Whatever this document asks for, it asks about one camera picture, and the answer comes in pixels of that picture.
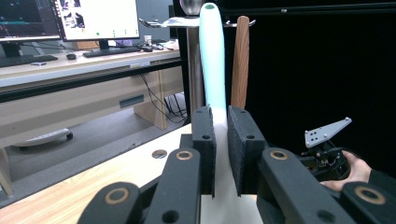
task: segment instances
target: wooden handle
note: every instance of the wooden handle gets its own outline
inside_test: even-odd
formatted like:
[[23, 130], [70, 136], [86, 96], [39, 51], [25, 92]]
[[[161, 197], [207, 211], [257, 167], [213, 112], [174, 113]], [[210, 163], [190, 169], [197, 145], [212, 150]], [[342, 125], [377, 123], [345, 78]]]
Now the wooden handle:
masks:
[[249, 18], [240, 16], [236, 25], [233, 53], [231, 105], [245, 108], [248, 88]]

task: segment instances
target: computer monitor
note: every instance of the computer monitor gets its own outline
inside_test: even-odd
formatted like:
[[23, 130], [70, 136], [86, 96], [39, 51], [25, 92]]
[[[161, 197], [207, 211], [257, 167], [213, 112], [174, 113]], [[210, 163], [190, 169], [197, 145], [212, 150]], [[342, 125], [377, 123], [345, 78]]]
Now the computer monitor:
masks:
[[108, 40], [140, 37], [135, 0], [52, 1], [64, 42], [98, 41], [100, 49], [109, 49]]
[[60, 39], [50, 0], [0, 1], [0, 44], [7, 57], [19, 56], [23, 42]]

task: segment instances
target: human hand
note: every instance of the human hand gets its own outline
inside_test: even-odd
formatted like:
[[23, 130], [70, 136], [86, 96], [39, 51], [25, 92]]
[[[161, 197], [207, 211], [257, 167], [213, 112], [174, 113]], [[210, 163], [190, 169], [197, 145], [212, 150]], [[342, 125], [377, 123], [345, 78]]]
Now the human hand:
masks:
[[368, 183], [372, 168], [367, 164], [367, 162], [356, 157], [350, 152], [343, 151], [343, 154], [347, 162], [349, 163], [349, 177], [343, 180], [322, 181], [320, 182], [320, 184], [330, 189], [341, 191], [343, 189], [343, 186], [349, 182], [362, 181]]

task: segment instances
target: black backdrop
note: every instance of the black backdrop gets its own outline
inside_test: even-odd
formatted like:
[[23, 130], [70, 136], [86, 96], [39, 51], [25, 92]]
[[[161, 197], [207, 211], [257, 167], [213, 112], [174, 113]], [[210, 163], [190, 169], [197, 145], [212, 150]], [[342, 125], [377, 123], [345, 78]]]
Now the black backdrop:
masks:
[[[332, 141], [396, 177], [394, 8], [280, 13], [248, 9], [251, 4], [218, 1], [225, 21], [236, 22], [240, 15], [256, 20], [250, 27], [246, 110], [265, 138], [299, 153], [306, 150], [305, 130], [350, 117], [352, 123]], [[229, 103], [235, 29], [224, 29], [224, 36]]]

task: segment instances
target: black sleeve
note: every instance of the black sleeve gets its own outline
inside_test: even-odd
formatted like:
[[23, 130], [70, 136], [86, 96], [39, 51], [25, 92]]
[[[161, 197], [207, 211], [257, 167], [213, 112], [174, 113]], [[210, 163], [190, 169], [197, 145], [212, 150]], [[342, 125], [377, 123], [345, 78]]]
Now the black sleeve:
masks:
[[369, 184], [380, 187], [396, 198], [396, 179], [379, 171], [372, 170], [369, 177]]

